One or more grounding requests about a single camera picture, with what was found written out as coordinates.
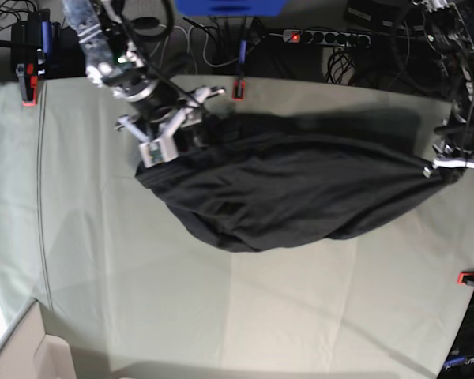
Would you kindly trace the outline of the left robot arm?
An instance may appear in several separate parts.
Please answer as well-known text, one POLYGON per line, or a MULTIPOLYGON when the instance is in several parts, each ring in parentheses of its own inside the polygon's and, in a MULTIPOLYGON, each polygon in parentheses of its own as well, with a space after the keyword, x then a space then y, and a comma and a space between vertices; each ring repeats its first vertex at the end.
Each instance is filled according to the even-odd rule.
POLYGON ((474 154, 474 1, 412 1, 423 15, 431 47, 453 62, 457 78, 450 116, 436 133, 451 154, 474 154))

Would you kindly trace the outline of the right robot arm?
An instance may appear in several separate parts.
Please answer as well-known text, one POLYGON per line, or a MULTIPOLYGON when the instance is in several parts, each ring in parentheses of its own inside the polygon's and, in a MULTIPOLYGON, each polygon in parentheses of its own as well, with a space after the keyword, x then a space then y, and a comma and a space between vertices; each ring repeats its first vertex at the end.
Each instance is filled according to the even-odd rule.
POLYGON ((232 120, 205 106, 223 95, 223 88, 201 86, 188 92, 172 80, 195 63, 191 51, 165 64, 154 62, 150 47, 166 46, 175 29, 172 4, 162 5, 164 24, 155 17, 130 19, 122 1, 65 1, 63 10, 77 34, 87 78, 135 110, 118 119, 117 129, 134 135, 146 157, 167 162, 193 146, 223 144, 237 133, 232 120))

